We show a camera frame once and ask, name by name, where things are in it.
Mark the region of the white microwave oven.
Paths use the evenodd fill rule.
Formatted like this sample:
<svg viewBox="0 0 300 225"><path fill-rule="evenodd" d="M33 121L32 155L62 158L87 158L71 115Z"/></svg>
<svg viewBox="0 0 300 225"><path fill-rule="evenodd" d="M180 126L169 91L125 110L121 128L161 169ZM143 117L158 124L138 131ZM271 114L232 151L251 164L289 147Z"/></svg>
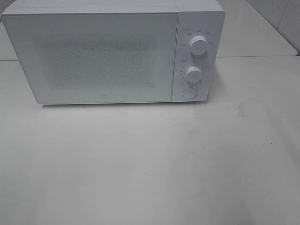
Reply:
<svg viewBox="0 0 300 225"><path fill-rule="evenodd" d="M1 20L5 15L166 13L178 15L172 98L169 102L203 102L208 97L225 20L225 12L216 0L17 0L4 10ZM207 52L200 56L193 55L188 46L196 34L203 34L209 41ZM199 67L203 72L198 83L188 83L185 79L185 71L191 66ZM184 98L186 88L195 88L197 96Z"/></svg>

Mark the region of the white microwave door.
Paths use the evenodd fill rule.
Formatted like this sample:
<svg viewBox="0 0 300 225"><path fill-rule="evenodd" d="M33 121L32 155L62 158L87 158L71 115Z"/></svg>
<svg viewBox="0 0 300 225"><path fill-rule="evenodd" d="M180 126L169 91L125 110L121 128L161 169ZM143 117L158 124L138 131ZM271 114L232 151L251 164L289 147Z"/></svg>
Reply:
<svg viewBox="0 0 300 225"><path fill-rule="evenodd" d="M5 15L39 104L169 102L176 13Z"/></svg>

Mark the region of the white timer knob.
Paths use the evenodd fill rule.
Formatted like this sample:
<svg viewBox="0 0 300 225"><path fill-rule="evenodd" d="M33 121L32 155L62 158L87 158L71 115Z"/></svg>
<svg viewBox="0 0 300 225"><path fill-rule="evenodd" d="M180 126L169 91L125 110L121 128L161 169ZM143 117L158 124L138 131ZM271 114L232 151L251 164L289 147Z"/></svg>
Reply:
<svg viewBox="0 0 300 225"><path fill-rule="evenodd" d="M185 71L184 76L188 83L198 83L203 77L203 72L199 67L191 66Z"/></svg>

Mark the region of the round white door button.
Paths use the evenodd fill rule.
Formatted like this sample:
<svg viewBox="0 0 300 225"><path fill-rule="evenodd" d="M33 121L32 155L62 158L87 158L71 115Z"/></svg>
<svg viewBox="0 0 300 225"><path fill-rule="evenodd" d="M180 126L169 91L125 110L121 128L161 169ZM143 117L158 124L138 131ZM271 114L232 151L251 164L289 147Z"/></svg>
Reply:
<svg viewBox="0 0 300 225"><path fill-rule="evenodd" d="M195 88L186 88L183 91L183 97L186 99L194 99L197 96L197 90Z"/></svg>

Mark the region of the upper white power knob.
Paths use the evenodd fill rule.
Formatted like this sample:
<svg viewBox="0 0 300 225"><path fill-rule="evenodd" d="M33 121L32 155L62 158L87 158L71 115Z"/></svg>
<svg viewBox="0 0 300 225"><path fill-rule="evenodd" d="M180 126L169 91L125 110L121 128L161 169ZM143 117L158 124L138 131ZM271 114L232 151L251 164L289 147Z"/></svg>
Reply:
<svg viewBox="0 0 300 225"><path fill-rule="evenodd" d="M188 42L190 52L195 56L203 55L208 50L209 41L203 34L196 34Z"/></svg>

